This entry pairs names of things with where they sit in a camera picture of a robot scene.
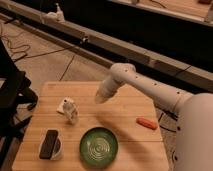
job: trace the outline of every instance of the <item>wire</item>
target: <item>wire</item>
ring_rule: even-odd
[[[161,119],[162,119],[163,115],[164,115],[164,113],[162,112],[162,113],[161,113],[161,115],[160,115],[160,117],[159,117],[159,119],[158,119],[158,122],[160,122],[160,121],[161,121]]]
[[[37,57],[41,57],[41,56],[45,56],[45,55],[49,55],[49,54],[65,51],[65,50],[68,50],[68,49],[72,49],[74,47],[76,47],[76,45],[73,45],[73,46],[67,47],[67,48],[63,48],[63,49],[59,49],[59,50],[55,50],[55,51],[51,51],[51,52],[41,53],[41,54],[38,54],[38,55],[33,55],[33,56],[28,56],[28,57],[20,57],[20,58],[16,58],[14,60],[14,62],[18,62],[19,60],[22,60],[22,59],[37,58]]]
[[[164,129],[164,130],[166,130],[166,131],[172,132],[172,133],[176,133],[176,131],[171,130],[171,129],[168,129],[168,128],[162,126],[162,125],[160,125],[160,128],[162,128],[162,129]]]
[[[23,57],[26,57],[28,54],[27,54],[27,51],[30,50],[31,46],[28,45],[28,44],[23,44],[23,45],[20,45],[20,46],[16,46],[14,47],[13,46],[13,42],[9,39],[10,38],[17,38],[19,37],[21,34],[23,34],[24,32],[21,32],[19,33],[18,35],[15,35],[15,36],[11,36],[11,35],[3,35],[4,33],[4,29],[3,29],[3,26],[2,26],[2,23],[1,23],[1,31],[0,31],[0,38],[1,40],[5,41],[6,44],[7,44],[7,47],[9,48],[10,52],[11,52],[11,58],[17,54],[22,54],[21,57],[19,58],[23,58]]]
[[[61,78],[59,79],[59,81],[62,81],[62,80],[63,80],[63,78],[64,78],[65,74],[67,73],[67,71],[68,71],[68,69],[69,69],[71,63],[74,61],[75,56],[76,56],[76,55],[78,54],[78,52],[80,51],[80,49],[81,49],[81,46],[80,46],[80,45],[78,46],[77,51],[73,54],[71,60],[70,60],[69,63],[67,64],[67,67],[65,68],[65,70],[64,70],[63,74],[61,75]]]
[[[187,71],[187,70],[188,70],[189,68],[191,68],[191,67],[192,67],[192,65],[186,67],[186,68],[183,69],[183,70],[178,71],[175,75],[173,75],[173,77],[177,77],[178,75],[180,75],[181,73]]]
[[[155,106],[155,108],[157,108],[157,109],[163,111],[162,114],[166,114],[166,115],[167,115],[168,117],[170,117],[171,119],[173,119],[173,120],[175,120],[175,121],[178,120],[178,116],[175,115],[174,113],[172,113],[172,112],[170,112],[170,111],[168,111],[168,110],[161,109],[161,108],[159,108],[159,107],[157,107],[157,106]]]
[[[166,130],[166,131],[172,132],[172,133],[176,133],[176,131],[171,130],[171,129],[169,129],[169,128],[166,128],[166,127],[164,127],[164,126],[162,126],[162,125],[160,124],[160,121],[162,120],[162,118],[163,118],[164,114],[165,114],[165,113],[164,113],[164,112],[162,112],[162,113],[161,113],[161,115],[160,115],[160,117],[159,117],[159,119],[158,119],[158,122],[159,122],[160,128],[162,128],[162,129],[164,129],[164,130]]]
[[[166,9],[166,6],[163,5],[162,3],[158,2],[158,1],[155,1],[155,0],[149,0],[150,2],[153,2],[153,3],[156,3],[158,5],[160,5],[162,8],[165,8]]]

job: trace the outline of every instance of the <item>carrot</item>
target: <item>carrot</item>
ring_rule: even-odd
[[[136,122],[140,125],[143,125],[146,128],[150,128],[150,129],[153,129],[153,130],[156,130],[158,128],[158,125],[157,125],[156,122],[150,121],[150,120],[145,119],[143,117],[138,117],[136,119]]]

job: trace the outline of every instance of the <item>green plate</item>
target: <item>green plate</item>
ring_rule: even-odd
[[[80,142],[81,158],[91,167],[105,168],[114,159],[118,151],[115,135],[103,127],[87,131]]]

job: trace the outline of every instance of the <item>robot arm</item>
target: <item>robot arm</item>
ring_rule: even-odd
[[[138,74],[131,64],[114,64],[96,93],[103,103],[125,83],[179,116],[174,171],[213,170],[213,94],[193,95]]]
[[[96,94],[96,103],[103,103],[113,97],[118,88],[125,83],[132,85],[165,110],[175,114],[179,113],[184,102],[192,96],[189,92],[140,75],[131,64],[117,63],[111,67],[110,76],[101,83]]]

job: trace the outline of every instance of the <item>metal rail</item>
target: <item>metal rail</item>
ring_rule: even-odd
[[[13,1],[0,0],[0,7],[79,39],[84,38],[85,35],[89,36],[89,43],[123,56],[127,59],[131,59],[151,67],[167,75],[174,76],[175,73],[180,72],[180,74],[177,76],[178,79],[213,92],[213,74],[205,70],[201,70],[192,66],[181,73],[181,71],[189,67],[188,64],[152,51],[148,51],[145,48],[113,38],[106,34],[88,29],[72,22],[57,22],[47,18],[46,14],[43,12]]]

